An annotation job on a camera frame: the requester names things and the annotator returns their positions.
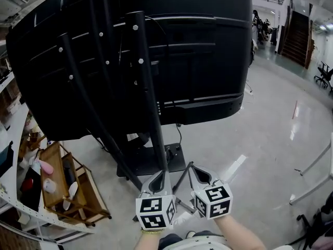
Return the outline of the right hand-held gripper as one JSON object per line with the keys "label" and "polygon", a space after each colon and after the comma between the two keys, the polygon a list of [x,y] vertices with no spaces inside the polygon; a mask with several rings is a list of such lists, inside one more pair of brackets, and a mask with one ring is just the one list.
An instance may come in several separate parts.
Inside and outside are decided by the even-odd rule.
{"label": "right hand-held gripper", "polygon": [[188,174],[194,207],[200,217],[211,220],[230,214],[233,203],[231,189],[215,171],[191,165]]}

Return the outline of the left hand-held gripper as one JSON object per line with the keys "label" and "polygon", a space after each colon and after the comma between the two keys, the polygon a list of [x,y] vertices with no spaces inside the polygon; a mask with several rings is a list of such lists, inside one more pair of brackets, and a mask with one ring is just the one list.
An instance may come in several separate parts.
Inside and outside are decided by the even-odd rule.
{"label": "left hand-held gripper", "polygon": [[142,185],[136,199],[136,217],[143,230],[161,230],[172,225],[176,214],[175,195],[169,171],[160,170]]}

